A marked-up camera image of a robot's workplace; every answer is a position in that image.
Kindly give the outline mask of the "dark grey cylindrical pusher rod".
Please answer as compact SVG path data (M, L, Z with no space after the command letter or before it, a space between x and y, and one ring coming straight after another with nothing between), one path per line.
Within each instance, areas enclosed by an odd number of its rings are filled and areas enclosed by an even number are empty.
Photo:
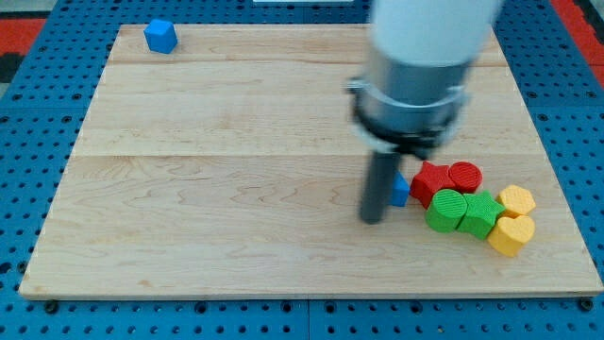
M373 152L369 161L359 209L360 219L370 225L382 221L390 204L401 155Z

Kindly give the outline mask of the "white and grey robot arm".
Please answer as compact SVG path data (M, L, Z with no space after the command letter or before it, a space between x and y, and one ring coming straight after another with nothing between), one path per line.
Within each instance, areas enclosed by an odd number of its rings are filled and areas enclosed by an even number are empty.
M353 122L372 149L359 215L380 222L401 159L428 159L450 141L467 101L465 79L502 0L377 0L367 60L352 78Z

